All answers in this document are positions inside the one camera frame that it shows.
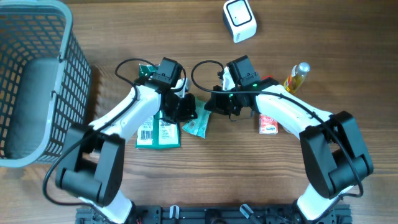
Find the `light green wipes sachet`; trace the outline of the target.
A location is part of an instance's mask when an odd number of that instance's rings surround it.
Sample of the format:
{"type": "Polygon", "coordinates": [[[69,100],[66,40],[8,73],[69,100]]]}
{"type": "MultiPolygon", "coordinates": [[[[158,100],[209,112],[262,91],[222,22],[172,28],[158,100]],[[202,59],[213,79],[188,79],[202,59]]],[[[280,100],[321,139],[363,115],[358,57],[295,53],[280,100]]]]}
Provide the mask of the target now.
{"type": "Polygon", "coordinates": [[[203,139],[206,138],[206,128],[208,126],[208,120],[210,118],[211,112],[205,109],[205,101],[195,99],[196,109],[198,118],[191,119],[189,122],[185,123],[182,129],[194,136],[199,136],[203,139]]]}

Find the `green 3M gloves package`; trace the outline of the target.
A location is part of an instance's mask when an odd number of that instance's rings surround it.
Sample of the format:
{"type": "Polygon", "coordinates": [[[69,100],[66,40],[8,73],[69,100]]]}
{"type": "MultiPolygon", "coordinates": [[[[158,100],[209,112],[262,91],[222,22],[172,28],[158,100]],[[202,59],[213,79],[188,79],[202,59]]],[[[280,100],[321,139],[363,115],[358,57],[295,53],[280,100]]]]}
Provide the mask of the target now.
{"type": "Polygon", "coordinates": [[[136,148],[161,150],[181,146],[179,125],[168,123],[163,117],[159,111],[144,121],[136,133],[136,148]]]}

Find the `small red patterned box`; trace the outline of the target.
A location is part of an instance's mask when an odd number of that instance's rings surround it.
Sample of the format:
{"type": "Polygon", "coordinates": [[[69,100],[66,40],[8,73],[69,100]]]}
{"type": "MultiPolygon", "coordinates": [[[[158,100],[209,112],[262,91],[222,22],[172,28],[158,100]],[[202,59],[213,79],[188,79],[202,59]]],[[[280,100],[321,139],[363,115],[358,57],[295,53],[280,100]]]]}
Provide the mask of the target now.
{"type": "Polygon", "coordinates": [[[279,132],[278,122],[264,114],[259,115],[259,133],[277,134],[279,132]]]}

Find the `red snack stick packet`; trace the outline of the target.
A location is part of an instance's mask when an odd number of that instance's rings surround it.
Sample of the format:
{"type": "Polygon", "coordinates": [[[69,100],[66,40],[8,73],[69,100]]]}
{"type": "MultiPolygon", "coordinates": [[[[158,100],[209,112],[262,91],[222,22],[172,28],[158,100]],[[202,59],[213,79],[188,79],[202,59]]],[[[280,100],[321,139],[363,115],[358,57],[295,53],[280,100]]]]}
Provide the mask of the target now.
{"type": "Polygon", "coordinates": [[[262,80],[265,80],[265,79],[267,79],[267,78],[273,78],[273,75],[263,76],[263,77],[262,77],[262,80]]]}

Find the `yellow liquid bottle silver cap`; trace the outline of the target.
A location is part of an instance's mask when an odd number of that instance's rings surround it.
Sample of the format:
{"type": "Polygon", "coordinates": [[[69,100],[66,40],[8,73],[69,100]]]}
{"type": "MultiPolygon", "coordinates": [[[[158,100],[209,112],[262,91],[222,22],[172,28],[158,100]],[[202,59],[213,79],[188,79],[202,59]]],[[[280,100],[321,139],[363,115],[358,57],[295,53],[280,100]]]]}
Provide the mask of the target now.
{"type": "Polygon", "coordinates": [[[305,81],[309,71],[310,65],[307,62],[295,65],[283,84],[285,90],[294,94],[305,81]]]}

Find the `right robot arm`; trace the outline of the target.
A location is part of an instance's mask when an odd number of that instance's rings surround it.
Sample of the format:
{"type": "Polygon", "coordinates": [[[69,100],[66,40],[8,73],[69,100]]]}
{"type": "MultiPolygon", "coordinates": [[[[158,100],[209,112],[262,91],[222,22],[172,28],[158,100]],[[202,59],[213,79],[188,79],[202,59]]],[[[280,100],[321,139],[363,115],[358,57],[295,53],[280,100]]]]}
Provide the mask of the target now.
{"type": "Polygon", "coordinates": [[[209,90],[206,109],[238,114],[249,107],[276,120],[300,141],[309,185],[296,200],[302,220],[319,222],[362,181],[374,172],[374,165],[358,124],[352,114],[319,110],[290,94],[272,78],[250,82],[229,78],[209,90]]]}

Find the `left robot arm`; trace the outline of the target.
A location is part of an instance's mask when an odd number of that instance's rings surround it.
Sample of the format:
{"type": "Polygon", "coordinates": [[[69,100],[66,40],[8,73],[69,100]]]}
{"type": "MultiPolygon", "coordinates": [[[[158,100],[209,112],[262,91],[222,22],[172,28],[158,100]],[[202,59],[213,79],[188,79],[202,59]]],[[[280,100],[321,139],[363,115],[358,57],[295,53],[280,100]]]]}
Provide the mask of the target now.
{"type": "Polygon", "coordinates": [[[128,95],[87,126],[70,126],[65,148],[55,162],[55,185],[90,206],[109,223],[126,223],[133,202],[121,192],[126,142],[141,125],[162,111],[170,123],[194,118],[190,80],[164,83],[141,77],[128,95]]]}

